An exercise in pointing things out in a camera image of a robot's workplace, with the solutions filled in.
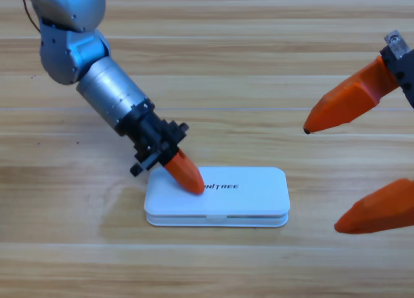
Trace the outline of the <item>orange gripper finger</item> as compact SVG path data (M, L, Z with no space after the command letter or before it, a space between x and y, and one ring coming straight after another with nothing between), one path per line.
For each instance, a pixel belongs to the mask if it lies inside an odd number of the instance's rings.
M413 181L402 178L355 202L334 229L345 234L366 234L412 225Z

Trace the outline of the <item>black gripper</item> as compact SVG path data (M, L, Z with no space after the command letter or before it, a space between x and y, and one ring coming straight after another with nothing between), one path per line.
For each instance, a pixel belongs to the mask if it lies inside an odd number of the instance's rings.
M183 189L194 195L202 194L204 180L199 168L178 147L186 136L188 124L162 120L154 109L150 100L133 105L115 127L120 136L127 136L134 143L137 163L131 167L131 174L138 176L160 163Z
M398 30L384 40L387 45L380 51L381 56L321 97L303 125L305 133L352 122L398 86L413 107L413 49Z

